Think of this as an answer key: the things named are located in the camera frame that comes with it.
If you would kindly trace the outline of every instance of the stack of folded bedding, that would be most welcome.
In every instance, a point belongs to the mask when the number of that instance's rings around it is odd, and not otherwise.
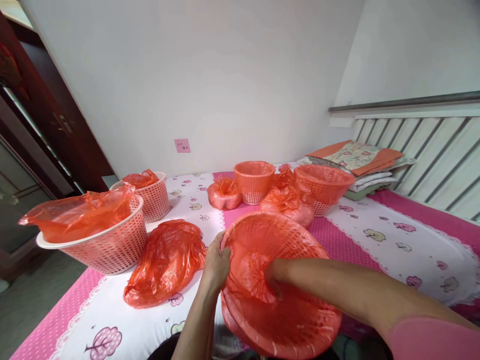
[[[415,163],[400,151],[356,141],[339,142],[306,155],[299,164],[317,164],[342,169],[357,180],[344,195],[354,201],[389,187],[398,180],[391,170]]]

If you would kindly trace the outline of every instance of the hand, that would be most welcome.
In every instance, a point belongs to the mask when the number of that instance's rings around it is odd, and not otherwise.
[[[220,250],[220,242],[225,231],[219,232],[206,251],[205,264],[200,285],[214,291],[220,291],[224,287],[230,272],[230,248],[226,246]]]

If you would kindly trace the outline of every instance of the person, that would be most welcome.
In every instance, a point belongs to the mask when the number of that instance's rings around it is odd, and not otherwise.
[[[223,234],[208,247],[172,360],[211,359],[215,307],[230,271],[231,251],[220,250]],[[366,267],[332,259],[275,259],[264,276],[280,300],[280,284],[291,284],[375,328],[395,360],[476,359],[480,354],[479,327],[427,295]]]

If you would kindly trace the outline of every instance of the pink sleeve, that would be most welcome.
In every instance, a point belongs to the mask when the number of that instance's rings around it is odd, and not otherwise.
[[[480,354],[480,331],[428,317],[400,321],[388,340],[395,360],[469,360]]]

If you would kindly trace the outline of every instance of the forearm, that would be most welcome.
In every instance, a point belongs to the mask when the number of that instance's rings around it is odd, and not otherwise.
[[[172,360],[210,359],[215,308],[220,291],[200,281]]]
[[[432,298],[377,271],[329,259],[278,260],[278,280],[290,283],[363,323],[387,340],[401,319],[425,316],[477,329]]]

